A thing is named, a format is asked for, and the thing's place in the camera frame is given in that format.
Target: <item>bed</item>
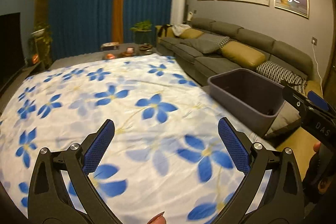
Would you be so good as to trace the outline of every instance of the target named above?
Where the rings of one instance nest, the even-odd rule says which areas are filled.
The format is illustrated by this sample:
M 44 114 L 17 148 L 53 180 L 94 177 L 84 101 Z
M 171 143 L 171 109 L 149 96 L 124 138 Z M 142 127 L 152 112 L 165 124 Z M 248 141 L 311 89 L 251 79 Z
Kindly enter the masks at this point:
M 125 224 L 145 224 L 165 211 L 167 223 L 210 223 L 244 176 L 218 136 L 221 117 L 252 142 L 264 143 L 172 57 L 46 71 L 27 78 L 0 117 L 0 180 L 27 216 L 40 149 L 65 150 L 111 119 L 115 137 L 89 178 L 115 215 Z M 75 207 L 84 211 L 67 172 L 63 178 Z M 265 173 L 249 211 L 257 208 L 268 178 Z

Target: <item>patterned cushion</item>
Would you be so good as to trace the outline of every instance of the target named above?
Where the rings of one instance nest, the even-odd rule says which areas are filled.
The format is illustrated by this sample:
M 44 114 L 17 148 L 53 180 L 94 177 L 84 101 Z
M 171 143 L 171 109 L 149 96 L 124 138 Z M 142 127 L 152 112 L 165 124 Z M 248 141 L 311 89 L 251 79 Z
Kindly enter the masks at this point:
M 307 81 L 301 76 L 283 68 L 276 63 L 273 63 L 272 61 L 266 61 L 260 64 L 256 68 L 256 72 L 279 84 L 281 84 L 282 80 L 285 80 L 289 84 L 294 84 L 293 88 L 296 91 L 305 95 L 305 87 L 307 85 Z
M 214 42 L 214 43 L 220 45 L 220 47 L 223 47 L 224 45 L 226 45 L 231 40 L 230 37 L 223 37 L 221 35 L 214 35 L 214 34 L 210 34 L 210 33 L 202 34 L 199 37 L 199 39 Z

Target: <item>tv stand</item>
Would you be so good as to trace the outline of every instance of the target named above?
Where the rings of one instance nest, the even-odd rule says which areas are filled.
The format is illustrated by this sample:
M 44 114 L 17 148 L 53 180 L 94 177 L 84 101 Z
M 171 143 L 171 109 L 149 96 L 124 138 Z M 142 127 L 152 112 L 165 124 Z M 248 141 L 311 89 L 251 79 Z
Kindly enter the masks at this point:
M 31 67 L 23 68 L 17 75 L 6 85 L 0 94 L 0 115 L 4 111 L 6 105 L 13 97 L 17 89 L 21 86 L 22 82 L 29 76 L 33 75 L 38 70 L 41 62 L 36 63 Z

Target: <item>gray plastic bin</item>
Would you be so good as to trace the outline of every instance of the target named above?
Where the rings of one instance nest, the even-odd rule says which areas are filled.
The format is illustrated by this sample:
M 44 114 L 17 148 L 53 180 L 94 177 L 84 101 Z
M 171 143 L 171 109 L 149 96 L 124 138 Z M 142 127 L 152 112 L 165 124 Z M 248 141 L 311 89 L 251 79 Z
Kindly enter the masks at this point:
M 212 76 L 208 84 L 211 97 L 261 137 L 285 103 L 282 85 L 248 69 Z

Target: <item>blue gripper pad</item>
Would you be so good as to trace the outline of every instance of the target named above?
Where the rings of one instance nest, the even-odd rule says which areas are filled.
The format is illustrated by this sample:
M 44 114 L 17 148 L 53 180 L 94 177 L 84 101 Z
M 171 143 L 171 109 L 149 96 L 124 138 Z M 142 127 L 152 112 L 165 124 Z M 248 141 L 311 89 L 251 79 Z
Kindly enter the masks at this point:
M 307 97 L 310 101 L 313 102 L 314 105 L 318 106 L 320 109 L 329 111 L 328 103 L 312 90 L 308 92 Z
M 224 118 L 218 122 L 218 133 L 236 168 L 247 175 L 250 171 L 249 154 Z
M 114 137 L 113 121 L 108 121 L 104 128 L 97 132 L 97 136 L 84 155 L 83 172 L 85 175 L 93 173 L 100 163 L 106 149 Z

